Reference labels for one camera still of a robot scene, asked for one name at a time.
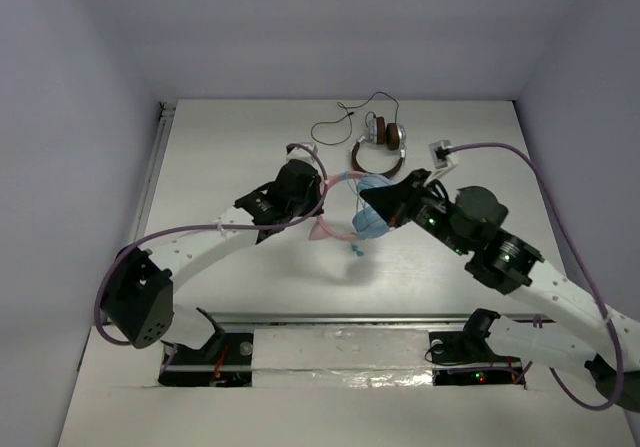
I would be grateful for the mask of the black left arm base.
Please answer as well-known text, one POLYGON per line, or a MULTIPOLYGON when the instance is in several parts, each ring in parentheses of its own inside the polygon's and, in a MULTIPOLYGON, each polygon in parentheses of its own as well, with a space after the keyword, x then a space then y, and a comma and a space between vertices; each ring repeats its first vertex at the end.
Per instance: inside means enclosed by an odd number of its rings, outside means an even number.
POLYGON ((158 383, 164 387, 251 387, 254 333, 227 332, 209 313, 197 308, 213 328, 199 349, 163 341, 158 383))

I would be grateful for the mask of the pink blue cat-ear headphones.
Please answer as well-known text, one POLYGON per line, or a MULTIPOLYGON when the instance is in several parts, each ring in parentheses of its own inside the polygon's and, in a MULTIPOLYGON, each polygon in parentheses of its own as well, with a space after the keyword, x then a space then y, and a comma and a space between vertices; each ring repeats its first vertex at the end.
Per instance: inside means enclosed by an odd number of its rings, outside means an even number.
POLYGON ((390 231, 390 227, 382 219, 382 217, 366 203, 361 194, 369 189, 389 187, 392 181, 379 174, 362 173, 357 171, 345 171, 340 174, 331 176, 324 182, 322 193, 327 193, 331 188, 341 182, 354 182, 353 193, 358 202, 363 203, 363 207, 359 207, 352 218, 351 225, 354 229, 352 233, 340 234, 331 228, 329 223, 324 220, 322 215, 316 217, 308 240, 320 241, 333 238, 343 242, 355 243, 361 240, 373 240, 386 235, 390 231))

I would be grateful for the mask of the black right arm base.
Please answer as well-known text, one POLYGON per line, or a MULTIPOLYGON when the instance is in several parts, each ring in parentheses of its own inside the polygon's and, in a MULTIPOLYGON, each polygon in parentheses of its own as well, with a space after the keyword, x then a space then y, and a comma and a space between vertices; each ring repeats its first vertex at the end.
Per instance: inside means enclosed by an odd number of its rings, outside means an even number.
POLYGON ((489 327, 499 318, 497 312, 479 308, 461 330, 429 333, 424 358, 433 368, 435 386, 526 386, 521 359, 499 356, 486 343, 489 327))

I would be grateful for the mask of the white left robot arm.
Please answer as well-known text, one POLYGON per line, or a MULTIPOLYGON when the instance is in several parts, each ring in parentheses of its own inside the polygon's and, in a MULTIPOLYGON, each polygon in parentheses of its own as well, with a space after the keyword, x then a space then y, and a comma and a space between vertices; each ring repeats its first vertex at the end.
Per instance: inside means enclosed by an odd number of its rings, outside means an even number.
POLYGON ((156 342, 187 347, 200 361, 222 349, 219 326, 202 308, 174 302, 178 290, 214 263, 253 247, 321 211, 327 176, 300 160, 288 161, 275 180, 237 199, 210 224, 172 228, 149 249, 121 250, 100 287, 95 314, 123 335, 122 345, 144 349, 156 342))

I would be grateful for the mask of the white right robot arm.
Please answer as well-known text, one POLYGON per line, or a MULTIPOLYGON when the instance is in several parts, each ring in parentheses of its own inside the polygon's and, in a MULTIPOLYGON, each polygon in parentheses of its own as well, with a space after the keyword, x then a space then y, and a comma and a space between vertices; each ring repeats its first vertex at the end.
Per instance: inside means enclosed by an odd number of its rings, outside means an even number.
POLYGON ((564 335, 518 327, 477 309, 461 345, 470 358, 515 355, 593 385, 602 409, 639 409, 639 323, 564 276, 539 250, 503 229, 508 214, 488 189, 468 186, 454 198, 428 171, 361 194, 390 228, 413 223, 460 256, 481 285, 525 303, 566 329, 564 335))

